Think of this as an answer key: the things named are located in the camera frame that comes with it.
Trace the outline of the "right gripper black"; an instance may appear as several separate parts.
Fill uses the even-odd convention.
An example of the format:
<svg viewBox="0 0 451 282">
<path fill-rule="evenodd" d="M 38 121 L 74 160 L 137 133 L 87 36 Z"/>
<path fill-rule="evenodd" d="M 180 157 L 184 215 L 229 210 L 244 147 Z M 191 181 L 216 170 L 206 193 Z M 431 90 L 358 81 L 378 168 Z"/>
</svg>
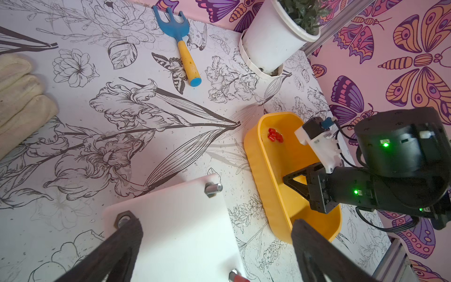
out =
<svg viewBox="0 0 451 282">
<path fill-rule="evenodd" d="M 315 164 L 289 173 L 283 182 L 309 201 L 312 210 L 323 214 L 329 214 L 339 204 L 368 210 L 377 207 L 374 179 L 363 169 L 337 167 L 327 173 L 323 165 Z"/>
</svg>

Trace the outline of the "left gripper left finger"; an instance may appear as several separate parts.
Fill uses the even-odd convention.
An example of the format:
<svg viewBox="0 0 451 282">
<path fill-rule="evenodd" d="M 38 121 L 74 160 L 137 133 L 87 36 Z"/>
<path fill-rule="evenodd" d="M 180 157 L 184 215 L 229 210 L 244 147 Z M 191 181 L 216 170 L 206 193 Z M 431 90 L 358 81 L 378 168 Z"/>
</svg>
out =
<svg viewBox="0 0 451 282">
<path fill-rule="evenodd" d="M 130 216 L 118 229 L 59 282 L 129 282 L 143 239 L 138 218 Z"/>
</svg>

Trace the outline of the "red screw sleeve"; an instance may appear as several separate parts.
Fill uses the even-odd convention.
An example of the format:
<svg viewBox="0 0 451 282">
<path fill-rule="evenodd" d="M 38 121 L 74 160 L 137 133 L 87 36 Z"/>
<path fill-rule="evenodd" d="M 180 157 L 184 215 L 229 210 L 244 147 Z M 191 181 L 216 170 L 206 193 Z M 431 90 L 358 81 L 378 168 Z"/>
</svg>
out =
<svg viewBox="0 0 451 282">
<path fill-rule="evenodd" d="M 231 281 L 232 282 L 250 282 L 249 279 L 247 279 L 239 274 L 235 274 Z"/>
</svg>

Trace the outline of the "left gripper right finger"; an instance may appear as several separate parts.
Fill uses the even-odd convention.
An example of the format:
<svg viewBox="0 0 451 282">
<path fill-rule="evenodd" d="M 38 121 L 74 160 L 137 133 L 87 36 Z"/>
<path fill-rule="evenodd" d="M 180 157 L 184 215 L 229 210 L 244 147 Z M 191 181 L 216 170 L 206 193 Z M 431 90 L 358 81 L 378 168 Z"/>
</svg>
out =
<svg viewBox="0 0 451 282">
<path fill-rule="evenodd" d="M 305 282 L 374 282 L 305 220 L 293 224 L 292 245 Z"/>
</svg>

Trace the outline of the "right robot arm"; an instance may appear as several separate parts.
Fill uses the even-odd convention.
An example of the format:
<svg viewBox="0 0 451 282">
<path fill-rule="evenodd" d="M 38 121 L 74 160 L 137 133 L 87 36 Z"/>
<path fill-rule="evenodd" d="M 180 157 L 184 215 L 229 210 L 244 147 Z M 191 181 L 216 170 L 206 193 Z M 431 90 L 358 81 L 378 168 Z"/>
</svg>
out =
<svg viewBox="0 0 451 282">
<path fill-rule="evenodd" d="M 334 117 L 313 117 L 298 128 L 299 142 L 309 146 L 318 162 L 285 175 L 286 186 L 309 201 L 310 208 L 328 214 L 340 204 L 357 213 L 395 212 L 411 221 L 390 228 L 401 232 L 422 218 L 434 229 L 451 220 L 451 145 L 433 108 L 391 110 L 354 126 L 359 165 L 346 160 L 331 128 Z"/>
</svg>

